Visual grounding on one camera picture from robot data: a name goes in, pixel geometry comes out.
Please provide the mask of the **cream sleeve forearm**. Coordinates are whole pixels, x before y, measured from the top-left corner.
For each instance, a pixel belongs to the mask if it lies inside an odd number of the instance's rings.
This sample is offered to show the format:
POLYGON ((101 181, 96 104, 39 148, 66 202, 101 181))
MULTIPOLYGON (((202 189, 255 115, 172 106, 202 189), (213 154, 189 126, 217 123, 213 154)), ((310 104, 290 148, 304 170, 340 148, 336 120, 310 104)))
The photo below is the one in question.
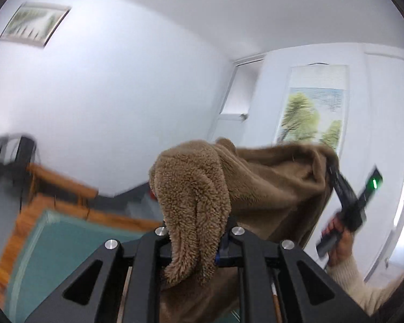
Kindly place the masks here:
POLYGON ((327 274, 370 316, 394 294, 404 281, 404 273, 386 287, 372 287, 364 282, 351 255, 333 267, 328 266, 327 274))

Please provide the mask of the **person right hand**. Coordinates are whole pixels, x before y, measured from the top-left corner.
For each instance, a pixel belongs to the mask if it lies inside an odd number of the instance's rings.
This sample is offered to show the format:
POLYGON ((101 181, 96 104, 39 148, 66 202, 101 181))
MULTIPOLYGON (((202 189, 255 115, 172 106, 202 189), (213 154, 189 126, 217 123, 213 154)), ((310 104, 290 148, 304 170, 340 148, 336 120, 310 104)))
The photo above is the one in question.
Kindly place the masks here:
POLYGON ((322 231, 322 236, 332 231, 340 233, 339 242, 328 252, 328 267, 335 267, 347 260, 353 254, 353 234, 342 224, 341 220, 335 216, 322 231))

